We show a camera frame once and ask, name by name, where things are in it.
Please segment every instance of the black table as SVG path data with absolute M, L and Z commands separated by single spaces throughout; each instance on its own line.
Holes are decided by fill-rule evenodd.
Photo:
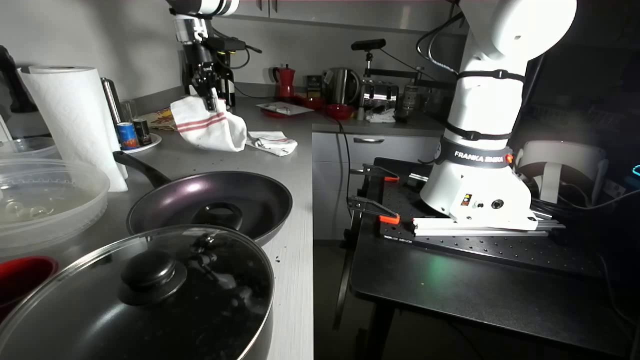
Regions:
M 400 175 L 418 164 L 376 158 Z M 381 178 L 367 198 L 380 201 Z M 380 238 L 376 217 L 362 215 L 349 288 L 376 303 L 365 358 L 379 359 L 395 308 L 457 318 L 572 345 L 600 355 L 628 356 L 633 329 L 616 317 L 602 280 L 537 272 Z

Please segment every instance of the pan handle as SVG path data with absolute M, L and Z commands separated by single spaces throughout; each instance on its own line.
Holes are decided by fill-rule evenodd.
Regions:
M 166 185 L 172 181 L 156 168 L 134 158 L 129 154 L 125 154 L 122 151 L 114 151 L 113 158 L 117 163 L 120 163 L 126 167 L 132 167 L 141 172 L 144 176 L 147 177 L 147 179 L 149 179 L 151 185 L 153 185 L 154 188 L 159 188 L 160 186 Z

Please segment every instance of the kitchen counter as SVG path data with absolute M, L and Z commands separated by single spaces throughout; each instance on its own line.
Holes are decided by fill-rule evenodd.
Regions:
M 275 272 L 274 326 L 269 359 L 312 359 L 314 354 L 313 307 L 313 227 L 312 227 L 312 147 L 313 131 L 338 131 L 332 120 L 318 113 L 291 119 L 264 116 L 255 104 L 265 99 L 240 98 L 236 114 L 250 131 L 283 131 L 298 141 L 295 152 L 279 158 L 252 147 L 241 152 L 205 151 L 185 142 L 180 134 L 154 131 L 162 142 L 137 153 L 138 159 L 156 167 L 169 178 L 178 179 L 215 170 L 245 170 L 275 178 L 293 196 L 293 209 L 281 231 L 264 246 Z M 345 130 L 381 135 L 429 135 L 442 133 L 434 125 L 369 124 L 349 120 Z M 102 218 L 79 236 L 37 253 L 56 258 L 64 267 L 88 252 L 129 234 L 125 219 L 129 208 L 152 187 L 147 179 L 129 169 L 129 191 L 109 193 L 108 208 Z

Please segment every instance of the floor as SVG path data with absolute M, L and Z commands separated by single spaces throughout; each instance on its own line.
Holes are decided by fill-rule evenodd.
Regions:
M 347 292 L 340 329 L 332 329 L 343 260 L 344 250 L 339 248 L 337 241 L 316 242 L 315 360 L 360 360 L 356 356 L 356 337 L 359 331 L 362 333 L 368 328 L 372 304 L 356 299 Z M 584 359 L 584 356 L 573 354 L 566 349 L 543 346 L 503 333 L 460 324 L 456 324 L 456 327 L 464 335 L 443 320 L 396 310 L 383 359 Z

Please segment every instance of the can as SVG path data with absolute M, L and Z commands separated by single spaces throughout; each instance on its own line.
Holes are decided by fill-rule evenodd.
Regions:
M 118 123 L 118 135 L 120 135 L 120 146 L 122 150 L 131 150 L 138 147 L 138 138 L 133 124 L 130 122 Z
M 136 130 L 138 143 L 140 146 L 150 145 L 152 143 L 149 125 L 145 119 L 133 119 L 133 128 Z

